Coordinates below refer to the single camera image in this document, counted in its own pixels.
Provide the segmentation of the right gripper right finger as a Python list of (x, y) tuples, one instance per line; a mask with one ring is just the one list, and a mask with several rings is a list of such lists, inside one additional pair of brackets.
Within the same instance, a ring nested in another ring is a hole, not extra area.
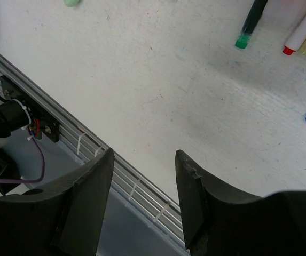
[(259, 197), (175, 155), (185, 247), (192, 255), (306, 255), (306, 191)]

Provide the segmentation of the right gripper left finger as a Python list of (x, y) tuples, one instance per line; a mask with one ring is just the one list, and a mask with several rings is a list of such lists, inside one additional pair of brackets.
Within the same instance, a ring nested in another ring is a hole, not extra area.
[(95, 255), (114, 152), (24, 194), (0, 197), (0, 255)]

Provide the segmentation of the thin red-tipped pen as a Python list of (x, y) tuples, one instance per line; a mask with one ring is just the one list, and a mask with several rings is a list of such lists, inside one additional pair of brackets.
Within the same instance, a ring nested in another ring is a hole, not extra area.
[(306, 40), (306, 16), (284, 44), (283, 54), (290, 56), (296, 52)]

